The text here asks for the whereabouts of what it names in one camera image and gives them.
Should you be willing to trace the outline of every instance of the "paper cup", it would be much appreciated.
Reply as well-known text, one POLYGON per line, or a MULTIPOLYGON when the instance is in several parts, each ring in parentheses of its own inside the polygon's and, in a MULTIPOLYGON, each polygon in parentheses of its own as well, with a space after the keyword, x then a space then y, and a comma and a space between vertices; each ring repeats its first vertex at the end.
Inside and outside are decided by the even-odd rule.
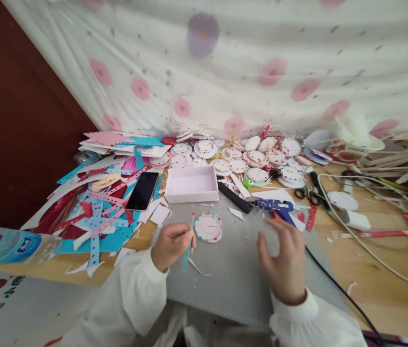
POLYGON ((385 147, 382 140, 372 135, 369 136, 372 139, 369 147, 355 146, 339 138, 331 141, 324 151, 332 157, 333 161, 352 164, 369 153, 377 152, 385 147))

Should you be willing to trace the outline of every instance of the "person's left hand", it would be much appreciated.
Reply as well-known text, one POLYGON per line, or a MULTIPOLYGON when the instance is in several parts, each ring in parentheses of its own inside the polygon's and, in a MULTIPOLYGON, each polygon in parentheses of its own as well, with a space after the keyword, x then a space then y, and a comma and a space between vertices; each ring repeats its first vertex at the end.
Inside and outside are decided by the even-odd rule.
POLYGON ((190 231, 189 223, 164 225, 156 245, 151 250, 152 262, 157 270, 165 272, 189 247, 191 253, 196 247, 196 235, 190 231))

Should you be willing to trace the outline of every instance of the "pink polka dot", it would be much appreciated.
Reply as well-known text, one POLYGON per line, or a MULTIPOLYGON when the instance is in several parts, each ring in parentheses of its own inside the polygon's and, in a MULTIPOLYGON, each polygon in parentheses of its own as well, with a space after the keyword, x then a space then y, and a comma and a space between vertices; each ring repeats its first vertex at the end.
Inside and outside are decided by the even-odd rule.
POLYGON ((88 7, 93 12, 100 12, 104 6, 103 0, 79 0, 79 2, 88 7))
POLYGON ((145 80, 135 77, 130 86, 140 100, 145 101, 149 99, 149 85, 145 80))
POLYGON ((122 131, 122 124, 116 116, 103 115, 103 124, 108 130, 122 131))
POLYGON ((175 110, 175 114, 181 118, 189 117, 191 113, 191 105, 189 104, 189 102, 183 99, 175 101, 173 109, 175 110))
POLYGON ((223 131, 228 136, 234 136, 237 133, 240 133, 242 129, 244 129, 245 124, 246 122, 241 116, 232 116, 225 122, 223 131))
POLYGON ((334 118, 343 115, 350 106, 350 103, 346 100, 341 100, 332 104, 323 112, 321 116, 322 120, 334 120, 334 118))
POLYGON ((287 61, 283 58, 273 58, 262 69, 258 82, 264 86, 276 84, 286 73, 287 61))
POLYGON ((347 0, 320 0, 325 8, 336 8, 342 6, 347 0))
POLYGON ((92 68, 93 74, 98 79, 98 81, 103 86, 111 85, 112 77, 107 66, 103 62, 96 59, 90 59, 89 63, 90 67, 92 68))
POLYGON ((387 119, 376 124, 374 128, 369 132, 372 136, 379 137, 388 134, 394 128, 400 125, 400 121, 396 119, 387 119))
POLYGON ((319 86, 319 79, 308 79, 298 84, 293 90, 290 98, 293 101, 306 100, 319 86))

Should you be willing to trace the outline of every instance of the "bottle label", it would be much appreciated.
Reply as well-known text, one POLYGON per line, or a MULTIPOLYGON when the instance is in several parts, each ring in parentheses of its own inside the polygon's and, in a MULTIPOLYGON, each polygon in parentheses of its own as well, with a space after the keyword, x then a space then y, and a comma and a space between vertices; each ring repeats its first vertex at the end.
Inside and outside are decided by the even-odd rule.
POLYGON ((22 263, 40 247, 41 235, 28 231, 19 231, 20 240, 13 248, 9 248, 12 234, 5 233, 0 240, 0 264, 22 263))

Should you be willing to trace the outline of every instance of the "phone screen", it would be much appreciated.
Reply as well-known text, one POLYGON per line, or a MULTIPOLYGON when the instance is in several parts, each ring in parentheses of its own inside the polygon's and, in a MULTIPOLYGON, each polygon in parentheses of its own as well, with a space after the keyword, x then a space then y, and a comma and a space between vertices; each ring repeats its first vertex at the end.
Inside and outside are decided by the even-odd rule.
POLYGON ((133 188, 133 192, 127 202, 125 209, 135 211, 146 211, 151 200, 151 196, 154 193, 156 186, 158 173, 145 172, 140 175, 138 182, 133 188))

